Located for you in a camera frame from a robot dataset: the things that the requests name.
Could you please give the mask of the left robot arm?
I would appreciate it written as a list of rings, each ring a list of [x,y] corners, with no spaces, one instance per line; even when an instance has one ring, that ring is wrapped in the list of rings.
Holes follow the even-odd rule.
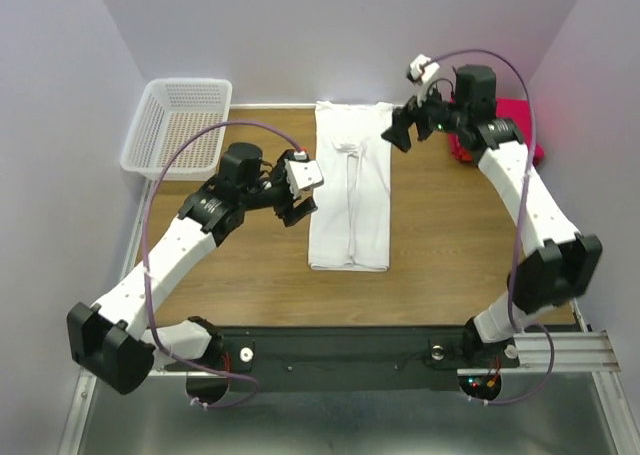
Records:
[[[201,317],[158,328],[155,312],[179,282],[237,228],[249,211],[271,208],[287,227],[313,213],[321,186],[318,163],[286,150],[270,169],[262,150],[236,142],[217,173],[189,195],[158,243],[113,289],[66,318],[73,360],[125,395],[154,368],[194,362],[224,368],[229,358],[219,330]]]

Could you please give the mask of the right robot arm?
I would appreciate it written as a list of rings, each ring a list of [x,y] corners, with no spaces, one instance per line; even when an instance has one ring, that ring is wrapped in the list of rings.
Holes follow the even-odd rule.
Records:
[[[465,324],[460,341],[463,359],[482,365],[519,330],[582,296],[603,247],[597,236],[582,234],[551,196],[533,165],[534,141],[513,119],[499,116],[495,72],[484,65],[459,67],[452,94],[444,98],[434,79],[438,69],[424,56],[409,65],[407,77],[420,90],[394,109],[382,137],[408,152],[410,129],[420,141],[435,131],[455,135],[516,226],[507,289]]]

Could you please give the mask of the white t-shirt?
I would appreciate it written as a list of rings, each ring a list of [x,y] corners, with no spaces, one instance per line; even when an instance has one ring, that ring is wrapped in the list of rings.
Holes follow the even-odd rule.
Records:
[[[391,144],[381,138],[393,106],[315,106],[316,160],[308,264],[313,270],[385,272],[390,267]]]

